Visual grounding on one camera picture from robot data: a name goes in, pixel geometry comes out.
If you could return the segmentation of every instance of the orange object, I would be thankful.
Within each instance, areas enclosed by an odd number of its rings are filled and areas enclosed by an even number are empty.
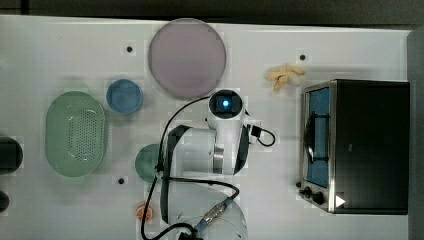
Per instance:
[[[141,206],[139,206],[137,208],[137,218],[138,220],[142,220],[143,218],[143,213],[144,213],[144,204],[142,204]],[[147,208],[147,213],[146,213],[146,222],[150,221],[153,218],[153,210],[149,207]]]

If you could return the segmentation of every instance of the black cup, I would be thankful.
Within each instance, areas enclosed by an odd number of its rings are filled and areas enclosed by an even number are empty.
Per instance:
[[[9,197],[6,193],[0,191],[0,212],[6,210],[7,207],[9,207]]]
[[[0,175],[16,171],[23,156],[18,142],[9,137],[0,137]]]

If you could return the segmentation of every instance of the blue bowl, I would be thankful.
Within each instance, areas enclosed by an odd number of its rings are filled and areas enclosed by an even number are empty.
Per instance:
[[[110,85],[106,99],[113,110],[129,114],[140,108],[143,103],[143,93],[134,82],[120,79]]]

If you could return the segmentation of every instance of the pink plate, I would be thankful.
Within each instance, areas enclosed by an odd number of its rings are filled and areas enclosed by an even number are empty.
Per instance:
[[[212,91],[225,64],[221,37],[200,20],[174,20],[162,27],[150,44],[150,71],[175,97],[194,98]]]

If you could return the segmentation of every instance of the dark background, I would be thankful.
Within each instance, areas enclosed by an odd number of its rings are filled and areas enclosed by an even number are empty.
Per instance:
[[[0,0],[0,13],[413,29],[424,0]]]
[[[424,0],[0,0],[0,14],[415,29]],[[408,39],[412,125],[409,239],[424,239],[424,27]]]

